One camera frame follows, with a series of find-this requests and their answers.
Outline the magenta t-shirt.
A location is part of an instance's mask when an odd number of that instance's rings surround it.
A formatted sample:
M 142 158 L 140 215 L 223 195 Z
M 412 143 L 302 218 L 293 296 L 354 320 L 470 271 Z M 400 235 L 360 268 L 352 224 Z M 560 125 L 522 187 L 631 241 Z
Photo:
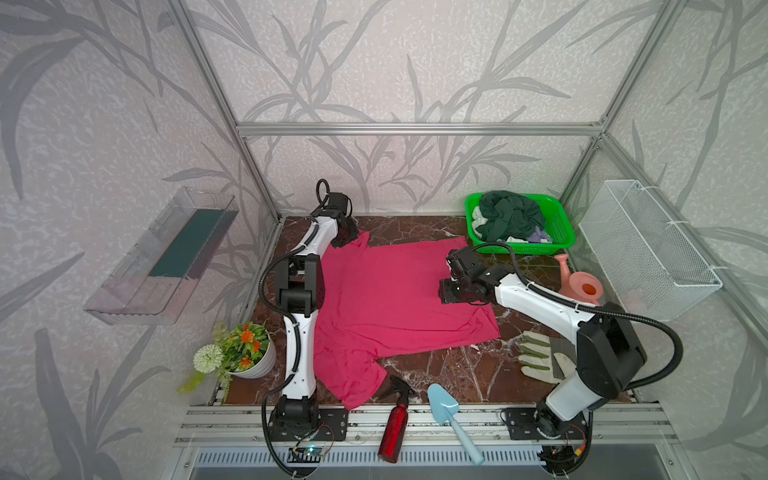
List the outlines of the magenta t-shirt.
M 380 389 L 379 359 L 419 354 L 499 338 L 493 309 L 445 304 L 440 282 L 448 254 L 463 237 L 373 247 L 364 232 L 322 258 L 325 300 L 314 335 L 317 379 L 348 409 Z

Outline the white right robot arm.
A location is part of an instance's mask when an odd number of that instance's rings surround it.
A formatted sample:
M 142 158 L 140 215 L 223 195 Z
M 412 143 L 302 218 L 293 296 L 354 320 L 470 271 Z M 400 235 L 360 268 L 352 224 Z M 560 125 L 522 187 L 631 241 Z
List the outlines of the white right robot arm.
M 570 421 L 629 388 L 647 356 L 631 325 L 616 311 L 580 304 L 521 277 L 512 267 L 483 263 L 470 247 L 446 257 L 450 276 L 440 281 L 442 303 L 493 303 L 520 312 L 569 341 L 575 371 L 540 404 L 546 419 Z

